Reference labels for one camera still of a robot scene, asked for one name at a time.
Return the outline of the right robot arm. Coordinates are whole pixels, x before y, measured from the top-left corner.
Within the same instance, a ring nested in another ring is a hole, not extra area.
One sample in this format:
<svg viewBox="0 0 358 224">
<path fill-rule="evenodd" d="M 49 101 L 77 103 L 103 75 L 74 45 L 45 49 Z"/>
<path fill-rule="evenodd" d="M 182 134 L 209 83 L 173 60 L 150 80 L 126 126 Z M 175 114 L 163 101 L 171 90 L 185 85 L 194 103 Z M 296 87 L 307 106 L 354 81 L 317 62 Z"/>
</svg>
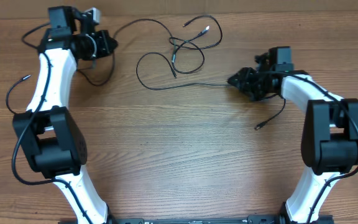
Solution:
<svg viewBox="0 0 358 224">
<path fill-rule="evenodd" d="M 255 62 L 256 68 L 244 67 L 227 82 L 250 101 L 279 96 L 304 112 L 300 150 L 305 168 L 277 215 L 250 215 L 247 222 L 333 223 L 319 210 L 339 180 L 358 173 L 358 99 L 335 95 L 295 69 L 289 46 L 273 47 Z"/>
</svg>

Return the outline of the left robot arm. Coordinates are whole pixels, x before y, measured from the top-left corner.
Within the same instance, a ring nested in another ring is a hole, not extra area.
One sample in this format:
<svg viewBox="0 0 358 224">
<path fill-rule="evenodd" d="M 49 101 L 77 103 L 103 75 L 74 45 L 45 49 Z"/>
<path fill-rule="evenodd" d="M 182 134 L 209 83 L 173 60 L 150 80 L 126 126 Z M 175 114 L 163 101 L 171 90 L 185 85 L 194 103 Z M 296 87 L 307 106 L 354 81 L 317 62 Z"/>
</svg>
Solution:
<svg viewBox="0 0 358 224">
<path fill-rule="evenodd" d="M 68 105 L 78 62 L 112 55 L 117 41 L 107 30 L 95 29 L 100 23 L 95 7 L 83 12 L 50 7 L 48 15 L 47 30 L 35 47 L 40 71 L 34 95 L 12 119 L 17 143 L 11 169 L 23 184 L 56 185 L 73 209 L 75 223 L 116 223 L 91 181 L 86 141 Z"/>
</svg>

